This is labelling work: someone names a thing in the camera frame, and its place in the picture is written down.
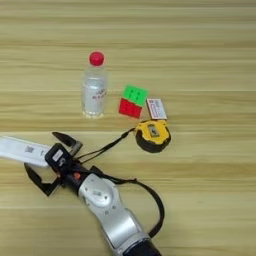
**red bottle cap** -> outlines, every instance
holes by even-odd
[[[92,52],[90,54],[90,63],[93,66],[101,66],[104,62],[104,55],[101,52]]]

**white object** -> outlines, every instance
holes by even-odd
[[[160,99],[147,99],[147,105],[152,119],[167,119]]]
[[[47,167],[44,157],[51,147],[12,137],[0,138],[0,156],[40,167]]]
[[[107,76],[104,70],[104,55],[93,52],[82,87],[82,109],[87,117],[103,115],[107,93]]]

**rubik's cube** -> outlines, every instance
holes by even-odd
[[[119,113],[139,118],[147,96],[147,90],[127,85],[121,98]]]

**yellow tape measure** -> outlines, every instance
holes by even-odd
[[[165,120],[149,120],[139,123],[134,135],[138,145],[150,152],[161,152],[171,141],[171,134]]]

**tape measure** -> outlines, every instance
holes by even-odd
[[[171,141],[171,134],[165,120],[148,120],[134,129],[137,144],[150,153],[161,152]]]
[[[114,147],[121,140],[126,138],[130,132],[134,132],[137,144],[145,151],[150,153],[161,152],[171,141],[171,134],[167,128],[165,120],[149,120],[139,123],[135,128],[123,133],[119,138],[110,142],[106,146],[93,152],[81,155],[76,158],[80,160],[86,156],[94,155],[82,162],[82,164],[92,160],[93,158],[105,153]]]

